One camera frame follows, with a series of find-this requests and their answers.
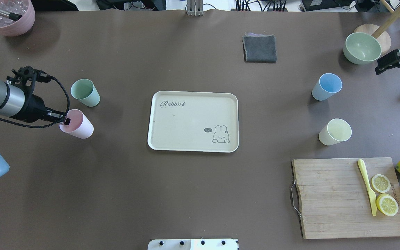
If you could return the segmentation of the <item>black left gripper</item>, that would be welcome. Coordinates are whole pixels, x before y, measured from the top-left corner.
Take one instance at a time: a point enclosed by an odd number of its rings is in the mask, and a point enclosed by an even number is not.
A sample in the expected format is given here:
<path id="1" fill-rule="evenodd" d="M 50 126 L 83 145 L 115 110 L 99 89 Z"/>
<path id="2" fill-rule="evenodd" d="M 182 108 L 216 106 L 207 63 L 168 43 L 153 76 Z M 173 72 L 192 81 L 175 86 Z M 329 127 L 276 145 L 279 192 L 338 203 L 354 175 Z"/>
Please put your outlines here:
<path id="1" fill-rule="evenodd" d="M 33 94 L 36 82 L 48 83 L 52 76 L 31 66 L 12 72 L 14 77 L 7 77 L 10 93 L 6 106 L 13 107 L 14 111 L 11 111 L 8 117 L 27 123 L 44 120 L 70 125 L 71 119 L 65 117 L 64 112 L 46 107 L 44 101 Z"/>

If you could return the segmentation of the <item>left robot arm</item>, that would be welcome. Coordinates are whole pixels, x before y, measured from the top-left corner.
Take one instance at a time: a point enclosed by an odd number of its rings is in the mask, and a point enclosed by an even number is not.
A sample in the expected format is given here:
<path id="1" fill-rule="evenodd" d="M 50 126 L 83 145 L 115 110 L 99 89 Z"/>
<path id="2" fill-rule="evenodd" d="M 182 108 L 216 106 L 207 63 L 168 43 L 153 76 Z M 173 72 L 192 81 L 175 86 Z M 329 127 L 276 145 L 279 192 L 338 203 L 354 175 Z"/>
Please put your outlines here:
<path id="1" fill-rule="evenodd" d="M 53 76 L 31 66 L 13 70 L 14 77 L 0 81 L 0 115 L 22 121 L 22 127 L 37 120 L 69 125 L 68 112 L 60 112 L 45 106 L 44 101 L 33 94 L 37 82 L 56 80 Z M 9 164 L 0 154 L 0 177 L 9 171 Z"/>

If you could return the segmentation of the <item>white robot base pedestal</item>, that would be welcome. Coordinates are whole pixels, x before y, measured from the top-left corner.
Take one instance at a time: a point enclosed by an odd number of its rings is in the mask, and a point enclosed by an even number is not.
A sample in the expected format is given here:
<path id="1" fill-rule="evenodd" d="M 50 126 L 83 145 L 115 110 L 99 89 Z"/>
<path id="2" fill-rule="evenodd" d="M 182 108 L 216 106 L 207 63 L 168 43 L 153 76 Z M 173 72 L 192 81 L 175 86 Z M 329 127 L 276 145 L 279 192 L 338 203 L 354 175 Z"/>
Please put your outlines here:
<path id="1" fill-rule="evenodd" d="M 237 239 L 154 239 L 148 250 L 238 250 Z"/>

